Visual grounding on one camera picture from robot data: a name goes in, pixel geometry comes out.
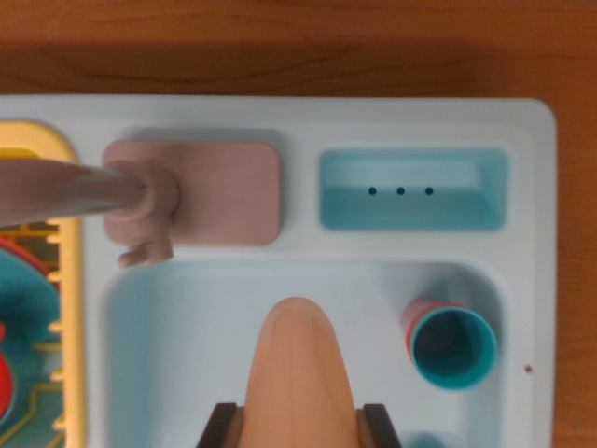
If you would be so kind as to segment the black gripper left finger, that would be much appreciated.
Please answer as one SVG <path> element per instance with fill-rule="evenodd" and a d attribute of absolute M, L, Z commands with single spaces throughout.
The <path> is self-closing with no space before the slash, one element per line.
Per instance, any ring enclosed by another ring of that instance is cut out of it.
<path fill-rule="evenodd" d="M 201 434 L 197 448 L 237 448 L 243 430 L 243 406 L 218 402 Z"/>

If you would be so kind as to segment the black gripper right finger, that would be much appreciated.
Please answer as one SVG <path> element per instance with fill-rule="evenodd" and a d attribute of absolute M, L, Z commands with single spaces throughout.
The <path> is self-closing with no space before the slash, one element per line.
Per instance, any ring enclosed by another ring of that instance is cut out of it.
<path fill-rule="evenodd" d="M 401 442 L 385 406 L 368 403 L 356 410 L 359 442 L 363 448 L 401 448 Z"/>

